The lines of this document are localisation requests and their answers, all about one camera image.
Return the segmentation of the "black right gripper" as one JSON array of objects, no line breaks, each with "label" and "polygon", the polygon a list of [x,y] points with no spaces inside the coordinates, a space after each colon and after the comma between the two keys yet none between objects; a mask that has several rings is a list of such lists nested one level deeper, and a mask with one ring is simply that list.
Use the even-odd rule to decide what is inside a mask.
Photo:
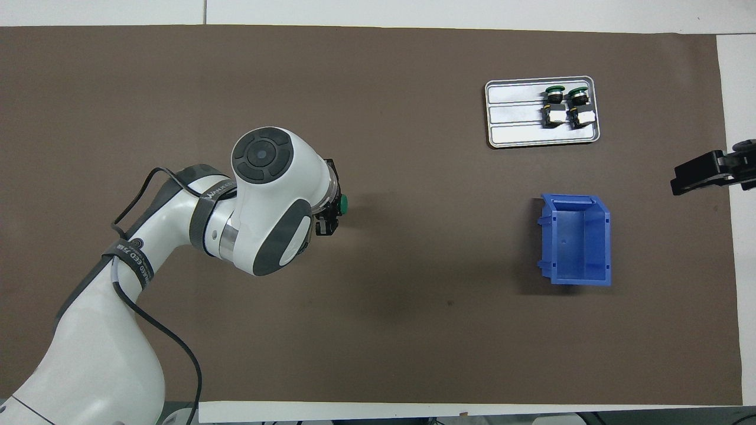
[{"label": "black right gripper", "polygon": [[[735,158],[732,168],[730,159]],[[735,143],[732,153],[710,151],[675,167],[670,187],[675,196],[706,187],[740,185],[743,191],[755,188],[755,140]]]}]

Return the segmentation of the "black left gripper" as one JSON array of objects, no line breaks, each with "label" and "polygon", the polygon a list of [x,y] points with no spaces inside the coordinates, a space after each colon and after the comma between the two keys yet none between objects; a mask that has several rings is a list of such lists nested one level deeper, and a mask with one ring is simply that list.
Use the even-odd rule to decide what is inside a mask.
[{"label": "black left gripper", "polygon": [[317,236],[330,236],[338,228],[338,221],[344,215],[344,196],[338,180],[337,167],[333,159],[324,159],[330,170],[330,183],[324,198],[324,214],[314,216],[314,231]]}]

